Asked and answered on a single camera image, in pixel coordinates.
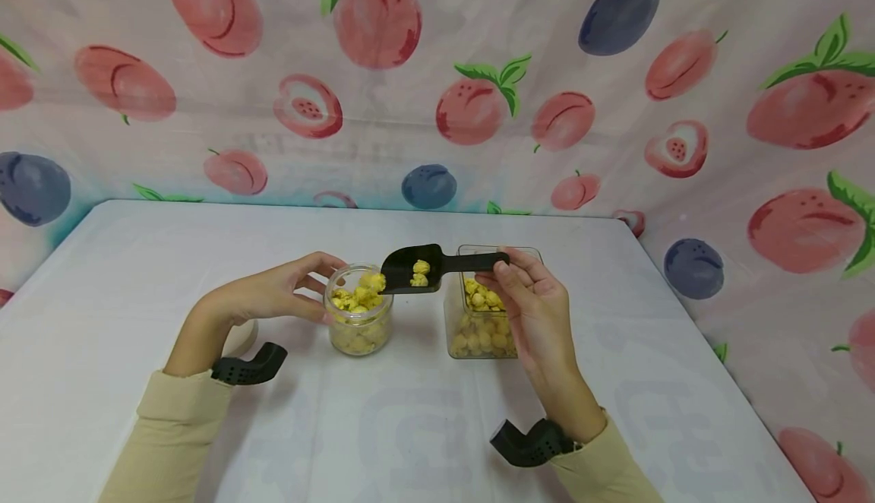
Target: square plastic container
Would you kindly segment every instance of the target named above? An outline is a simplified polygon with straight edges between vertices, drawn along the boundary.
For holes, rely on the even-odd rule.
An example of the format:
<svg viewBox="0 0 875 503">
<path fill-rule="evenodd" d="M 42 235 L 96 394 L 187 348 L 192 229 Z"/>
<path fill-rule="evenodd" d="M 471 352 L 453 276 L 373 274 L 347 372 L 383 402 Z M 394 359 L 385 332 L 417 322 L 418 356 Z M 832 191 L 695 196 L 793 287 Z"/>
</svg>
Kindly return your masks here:
<svg viewBox="0 0 875 503">
<path fill-rule="evenodd" d="M 516 249 L 542 261 L 536 248 L 516 246 Z M 494 245 L 461 245 L 456 254 L 482 255 L 497 251 L 498 247 Z M 460 273 L 453 284 L 447 285 L 444 296 L 447 352 L 454 359 L 515 359 L 516 347 L 510 335 L 507 313 L 478 312 L 466 299 L 465 279 L 473 278 L 474 273 Z"/>
</svg>

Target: white tablecloth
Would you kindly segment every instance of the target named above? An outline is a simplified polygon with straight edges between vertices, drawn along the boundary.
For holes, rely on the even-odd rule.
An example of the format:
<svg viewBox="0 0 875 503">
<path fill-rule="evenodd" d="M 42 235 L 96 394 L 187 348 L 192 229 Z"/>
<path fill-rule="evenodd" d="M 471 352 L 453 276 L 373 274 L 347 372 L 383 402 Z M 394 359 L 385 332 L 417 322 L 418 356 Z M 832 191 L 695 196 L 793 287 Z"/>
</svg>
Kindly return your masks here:
<svg viewBox="0 0 875 503">
<path fill-rule="evenodd" d="M 380 264 L 405 245 L 534 246 L 571 294 L 583 374 L 667 502 L 813 501 L 621 221 L 112 201 L 92 211 L 0 312 L 0 492 L 91 503 L 185 313 L 228 280 L 323 249 Z M 513 360 L 455 360 L 443 291 L 398 296 L 366 359 L 324 327 L 260 323 L 289 350 L 238 388 L 198 501 L 569 501 L 488 439 L 542 416 Z"/>
</svg>

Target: beige sleeve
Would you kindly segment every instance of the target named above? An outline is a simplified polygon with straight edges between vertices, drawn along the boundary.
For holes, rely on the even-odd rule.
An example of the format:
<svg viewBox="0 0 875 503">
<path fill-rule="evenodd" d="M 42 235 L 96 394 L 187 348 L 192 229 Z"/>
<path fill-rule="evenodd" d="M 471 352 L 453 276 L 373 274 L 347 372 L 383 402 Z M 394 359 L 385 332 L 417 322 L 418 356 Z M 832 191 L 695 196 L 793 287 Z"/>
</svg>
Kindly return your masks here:
<svg viewBox="0 0 875 503">
<path fill-rule="evenodd" d="M 231 386 L 212 374 L 151 376 L 100 503 L 194 501 L 204 460 L 231 401 Z"/>
<path fill-rule="evenodd" d="M 551 465 L 578 503 L 662 503 L 610 416 L 600 435 L 580 450 L 554 457 Z"/>
</svg>

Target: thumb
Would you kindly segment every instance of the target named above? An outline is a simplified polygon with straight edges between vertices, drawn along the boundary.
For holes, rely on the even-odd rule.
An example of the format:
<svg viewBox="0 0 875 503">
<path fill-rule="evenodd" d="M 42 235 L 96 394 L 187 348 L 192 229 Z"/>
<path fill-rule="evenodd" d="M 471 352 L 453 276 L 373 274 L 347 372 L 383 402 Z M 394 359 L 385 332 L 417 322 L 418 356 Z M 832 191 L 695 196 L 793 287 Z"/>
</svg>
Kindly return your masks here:
<svg viewBox="0 0 875 503">
<path fill-rule="evenodd" d="M 526 285 L 523 284 L 522 280 L 519 279 L 510 266 L 503 261 L 498 261 L 495 263 L 493 269 L 495 272 L 495 279 L 501 285 L 501 289 L 504 290 L 514 302 L 519 304 L 520 308 L 525 309 L 527 306 L 531 306 L 532 302 L 535 300 L 535 295 L 526 288 Z"/>
</svg>

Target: small glass jar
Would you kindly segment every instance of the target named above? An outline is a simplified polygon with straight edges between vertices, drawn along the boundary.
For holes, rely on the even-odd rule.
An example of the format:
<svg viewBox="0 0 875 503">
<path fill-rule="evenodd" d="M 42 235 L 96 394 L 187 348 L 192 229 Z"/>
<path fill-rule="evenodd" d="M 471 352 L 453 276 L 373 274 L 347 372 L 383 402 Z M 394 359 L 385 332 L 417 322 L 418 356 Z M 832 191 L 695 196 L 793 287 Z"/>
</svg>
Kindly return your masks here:
<svg viewBox="0 0 875 503">
<path fill-rule="evenodd" d="M 542 261 L 535 248 L 517 246 Z M 458 255 L 495 253 L 493 245 L 461 245 Z M 444 326 L 447 329 L 447 352 L 454 359 L 515 359 L 516 347 L 510 335 L 507 312 L 476 311 L 466 293 L 465 279 L 474 273 L 460 273 L 457 283 L 449 285 L 444 296 Z"/>
<path fill-rule="evenodd" d="M 343 311 L 332 302 L 335 289 L 355 291 L 363 274 L 379 274 L 380 268 L 370 264 L 351 264 L 335 271 L 326 285 L 324 306 L 334 316 L 328 337 L 335 349 L 347 355 L 363 357 L 380 351 L 392 335 L 392 295 L 382 296 L 378 307 L 367 312 Z"/>
</svg>

